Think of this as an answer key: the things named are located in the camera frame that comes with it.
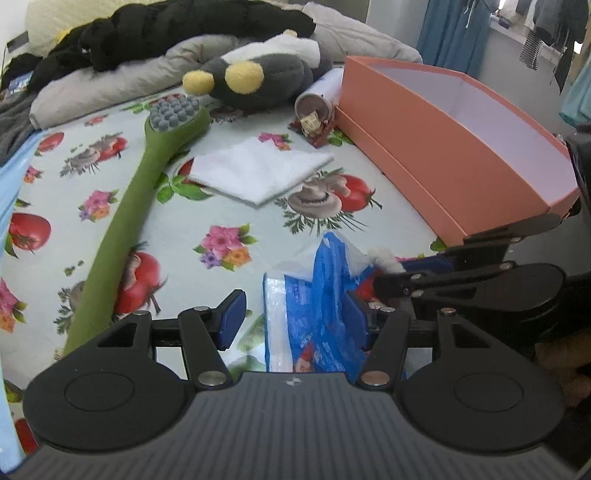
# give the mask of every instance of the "gray ribbed panel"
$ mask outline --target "gray ribbed panel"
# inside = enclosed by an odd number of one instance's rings
[[[43,447],[14,480],[572,480],[546,448],[505,457],[447,449],[414,430],[383,393],[342,374],[244,374],[199,394],[158,439],[111,455]]]

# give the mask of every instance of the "stuffed penguin toy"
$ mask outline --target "stuffed penguin toy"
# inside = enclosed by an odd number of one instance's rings
[[[184,90],[241,110],[270,109],[295,99],[332,68],[318,42],[286,30],[205,63],[183,77]]]

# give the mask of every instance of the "black puffer coat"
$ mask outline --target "black puffer coat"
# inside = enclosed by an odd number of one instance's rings
[[[92,66],[113,70],[124,61],[158,57],[177,43],[206,34],[226,34],[257,41],[287,29],[299,37],[314,33],[306,14],[252,0],[167,0],[130,4],[110,18],[73,29],[35,69],[29,90]]]

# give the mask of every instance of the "open cardboard box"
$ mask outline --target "open cardboard box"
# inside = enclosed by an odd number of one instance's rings
[[[566,147],[463,73],[348,57],[336,122],[448,246],[579,194]]]

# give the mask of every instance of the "blue curtain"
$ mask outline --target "blue curtain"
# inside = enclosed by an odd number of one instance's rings
[[[492,4],[485,0],[429,0],[417,46],[423,62],[477,78]]]

